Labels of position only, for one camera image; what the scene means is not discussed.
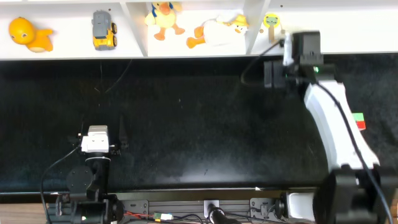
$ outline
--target orange toy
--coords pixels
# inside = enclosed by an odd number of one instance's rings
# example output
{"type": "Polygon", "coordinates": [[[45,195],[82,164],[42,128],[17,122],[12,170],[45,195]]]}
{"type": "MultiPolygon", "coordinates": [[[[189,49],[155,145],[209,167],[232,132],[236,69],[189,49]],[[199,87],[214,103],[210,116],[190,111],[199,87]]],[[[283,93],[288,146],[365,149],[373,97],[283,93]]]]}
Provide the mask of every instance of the orange toy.
{"type": "Polygon", "coordinates": [[[35,53],[52,51],[53,47],[48,35],[52,34],[51,29],[36,29],[27,19],[18,17],[9,26],[9,33],[12,40],[17,44],[26,47],[35,53]]]}

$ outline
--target plush duck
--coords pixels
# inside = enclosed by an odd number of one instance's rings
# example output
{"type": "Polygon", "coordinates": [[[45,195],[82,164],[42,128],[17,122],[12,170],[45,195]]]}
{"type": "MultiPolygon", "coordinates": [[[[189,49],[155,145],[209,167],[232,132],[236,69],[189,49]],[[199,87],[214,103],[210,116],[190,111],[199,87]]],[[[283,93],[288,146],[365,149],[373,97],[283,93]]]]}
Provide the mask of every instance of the plush duck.
{"type": "Polygon", "coordinates": [[[153,2],[152,3],[152,11],[145,18],[145,23],[149,25],[158,25],[160,27],[160,32],[155,34],[154,37],[157,40],[165,39],[165,32],[168,28],[173,28],[175,30],[175,34],[180,35],[185,32],[185,29],[179,28],[175,21],[177,20],[177,16],[174,12],[181,11],[182,6],[178,2],[153,2]]]}
{"type": "Polygon", "coordinates": [[[30,51],[35,53],[50,52],[53,49],[48,37],[48,35],[52,34],[52,30],[38,30],[25,18],[14,19],[10,23],[9,33],[15,43],[25,45],[30,51]]]}
{"type": "Polygon", "coordinates": [[[220,17],[206,21],[195,29],[195,37],[187,39],[187,46],[192,49],[198,44],[212,46],[230,44],[248,31],[249,24],[244,15],[238,15],[233,22],[223,22],[220,17]]]}

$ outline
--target black table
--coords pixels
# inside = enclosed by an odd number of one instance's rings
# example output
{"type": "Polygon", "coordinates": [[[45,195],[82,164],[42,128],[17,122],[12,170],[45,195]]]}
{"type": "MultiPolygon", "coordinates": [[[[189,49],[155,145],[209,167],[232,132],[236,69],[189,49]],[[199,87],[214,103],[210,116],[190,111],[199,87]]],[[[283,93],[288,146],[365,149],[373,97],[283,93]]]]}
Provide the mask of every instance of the black table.
{"type": "MultiPolygon", "coordinates": [[[[0,192],[38,192],[44,169],[72,150],[83,116],[113,133],[121,114],[130,148],[112,159],[112,192],[317,185],[328,169],[310,113],[298,95],[241,85],[250,60],[133,60],[107,94],[128,60],[1,62],[0,192]]],[[[353,112],[364,113],[368,144],[396,169],[397,55],[326,61],[337,64],[353,112]]],[[[259,64],[249,78],[260,74],[259,64]]],[[[72,155],[45,189],[66,190],[68,171],[82,164],[72,155]]]]}

